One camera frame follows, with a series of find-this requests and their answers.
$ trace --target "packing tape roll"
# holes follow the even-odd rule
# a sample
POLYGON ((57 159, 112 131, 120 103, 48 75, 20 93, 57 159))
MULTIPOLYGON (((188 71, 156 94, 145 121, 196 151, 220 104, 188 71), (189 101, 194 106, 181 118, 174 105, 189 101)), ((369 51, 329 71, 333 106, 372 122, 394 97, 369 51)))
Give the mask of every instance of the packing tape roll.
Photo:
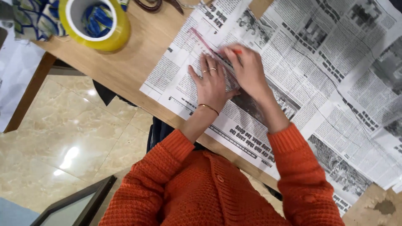
POLYGON ((103 51, 122 47, 130 36, 130 21, 117 0, 60 0, 59 16, 66 33, 79 44, 103 51), (103 37, 92 38, 84 30, 82 16, 93 5, 106 4, 112 13, 111 30, 103 37))

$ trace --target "newspaper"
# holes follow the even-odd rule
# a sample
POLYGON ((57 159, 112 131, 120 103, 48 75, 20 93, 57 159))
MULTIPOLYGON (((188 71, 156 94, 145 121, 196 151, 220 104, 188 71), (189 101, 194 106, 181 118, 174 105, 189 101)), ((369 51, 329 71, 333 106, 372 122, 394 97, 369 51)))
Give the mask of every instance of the newspaper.
MULTIPOLYGON (((368 186, 402 175, 402 14, 389 1, 275 0, 256 19, 251 0, 200 3, 140 90, 188 119, 197 107, 199 56, 238 42, 261 54, 268 85, 312 148, 343 215, 368 186)), ((206 133, 279 179, 268 129, 244 90, 206 133)))

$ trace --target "sleeve cuff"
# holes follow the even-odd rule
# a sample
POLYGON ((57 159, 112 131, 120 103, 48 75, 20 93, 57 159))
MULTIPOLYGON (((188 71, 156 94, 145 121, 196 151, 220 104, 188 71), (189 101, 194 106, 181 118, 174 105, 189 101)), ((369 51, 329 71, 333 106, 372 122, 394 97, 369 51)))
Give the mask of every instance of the sleeve cuff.
POLYGON ((182 162, 194 149, 194 145, 179 129, 175 129, 165 139, 163 139, 160 144, 180 162, 182 162))
POLYGON ((304 137, 293 123, 290 123, 290 125, 282 131, 267 134, 267 137, 272 150, 278 153, 292 152, 306 144, 304 137))

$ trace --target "bracelet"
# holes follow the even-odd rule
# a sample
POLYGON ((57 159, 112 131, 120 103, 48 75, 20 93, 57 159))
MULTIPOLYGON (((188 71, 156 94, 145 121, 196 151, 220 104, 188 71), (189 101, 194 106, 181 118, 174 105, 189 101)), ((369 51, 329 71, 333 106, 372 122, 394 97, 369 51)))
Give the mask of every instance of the bracelet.
POLYGON ((218 116, 219 116, 219 112, 218 112, 217 110, 213 109, 213 107, 208 106, 208 105, 205 105, 205 104, 199 104, 198 107, 199 107, 199 106, 207 107, 207 108, 209 108, 209 109, 215 111, 215 112, 218 114, 218 116))

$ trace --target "dark frame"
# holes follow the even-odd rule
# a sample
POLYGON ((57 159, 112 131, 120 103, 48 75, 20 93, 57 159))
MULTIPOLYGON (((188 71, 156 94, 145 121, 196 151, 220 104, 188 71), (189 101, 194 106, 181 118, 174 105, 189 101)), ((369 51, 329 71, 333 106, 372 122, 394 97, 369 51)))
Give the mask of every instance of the dark frame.
POLYGON ((48 208, 45 209, 45 211, 43 211, 43 213, 38 218, 36 218, 31 226, 40 226, 50 216, 51 213, 54 213, 55 211, 63 207, 66 207, 80 199, 83 199, 92 193, 95 193, 72 226, 89 225, 94 218, 96 212, 99 210, 99 207, 101 206, 103 200, 115 183, 116 179, 117 178, 112 175, 89 187, 82 189, 79 192, 76 192, 60 201, 51 204, 48 208))

